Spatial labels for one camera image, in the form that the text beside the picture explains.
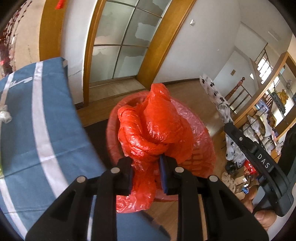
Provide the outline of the right hand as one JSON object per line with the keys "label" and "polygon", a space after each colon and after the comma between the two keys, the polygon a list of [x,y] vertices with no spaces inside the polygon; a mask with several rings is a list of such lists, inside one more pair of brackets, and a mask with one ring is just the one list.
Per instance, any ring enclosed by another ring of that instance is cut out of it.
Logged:
{"label": "right hand", "polygon": [[[254,185],[249,188],[249,192],[241,200],[244,206],[253,213],[254,205],[252,203],[253,199],[257,195],[258,186]],[[276,221],[277,215],[273,210],[260,210],[254,214],[254,217],[262,225],[265,230],[268,230]]]}

